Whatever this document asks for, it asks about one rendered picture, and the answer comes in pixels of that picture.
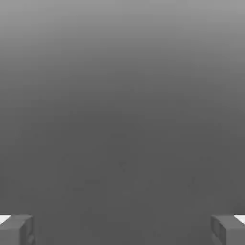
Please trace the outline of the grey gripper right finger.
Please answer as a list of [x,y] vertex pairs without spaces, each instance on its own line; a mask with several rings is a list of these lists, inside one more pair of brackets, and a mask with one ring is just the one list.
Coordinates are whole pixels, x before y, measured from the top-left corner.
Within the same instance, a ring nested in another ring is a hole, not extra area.
[[245,215],[212,215],[213,245],[245,245]]

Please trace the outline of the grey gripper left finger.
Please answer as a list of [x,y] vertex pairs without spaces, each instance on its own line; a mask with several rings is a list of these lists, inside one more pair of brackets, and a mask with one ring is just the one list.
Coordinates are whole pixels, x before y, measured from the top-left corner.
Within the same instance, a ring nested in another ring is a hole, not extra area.
[[0,245],[36,245],[34,216],[0,215]]

